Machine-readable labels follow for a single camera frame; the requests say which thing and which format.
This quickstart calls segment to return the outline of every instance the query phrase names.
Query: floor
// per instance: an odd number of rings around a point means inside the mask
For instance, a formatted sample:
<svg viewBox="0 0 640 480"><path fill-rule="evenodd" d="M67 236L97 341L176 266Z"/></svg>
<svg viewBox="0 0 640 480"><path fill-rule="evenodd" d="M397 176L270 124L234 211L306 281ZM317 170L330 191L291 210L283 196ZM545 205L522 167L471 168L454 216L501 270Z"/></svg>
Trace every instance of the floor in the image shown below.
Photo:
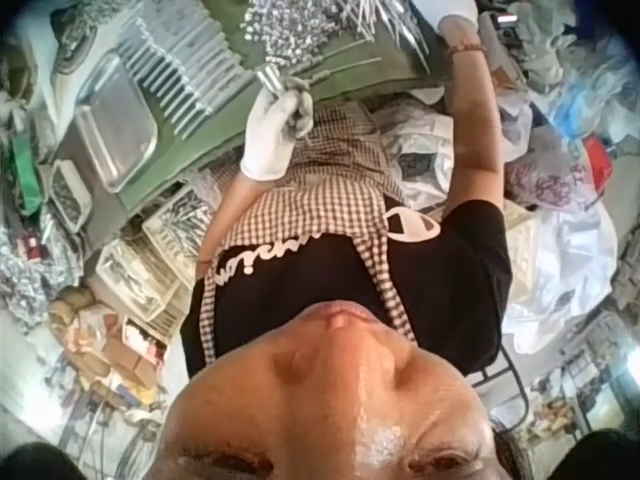
<svg viewBox="0 0 640 480"><path fill-rule="evenodd" d="M611 214L619 238L636 223L640 210L640 158L626 157L616 160L613 178L604 196L604 203ZM27 340L13 326L6 312L0 312L2 336L0 338L0 453L29 439L42 439L57 444L69 411L59 406L45 386L43 378L59 354L53 337L46 331L35 332L32 341ZM512 356L525 384L542 375L561 361L561 340L552 342L536 355L523 356L513 351L509 338L505 346ZM170 395L175 397L186 383L182 346L174 342L170 349L165 376ZM483 390L488 408L509 399L517 389L513 380L507 379ZM117 460L133 430L119 423L105 435L105 471L113 475ZM98 451L99 436L90 442L88 451Z"/></svg>

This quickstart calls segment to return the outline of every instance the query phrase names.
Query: hand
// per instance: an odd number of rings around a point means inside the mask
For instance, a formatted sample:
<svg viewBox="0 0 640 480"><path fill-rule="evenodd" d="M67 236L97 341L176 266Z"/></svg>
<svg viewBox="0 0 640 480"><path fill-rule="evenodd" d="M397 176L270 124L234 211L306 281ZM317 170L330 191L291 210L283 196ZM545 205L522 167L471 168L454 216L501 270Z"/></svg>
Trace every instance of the hand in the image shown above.
<svg viewBox="0 0 640 480"><path fill-rule="evenodd" d="M464 19L463 23L470 23L473 31L478 30L478 7L474 0L413 0L414 5L424 19L442 36L447 39L444 18L457 17Z"/></svg>
<svg viewBox="0 0 640 480"><path fill-rule="evenodd" d="M308 85L294 78L284 78L283 85L285 93L277 99L263 88L249 113L240 169L252 180L268 182L284 177L296 138L313 127Z"/></svg>

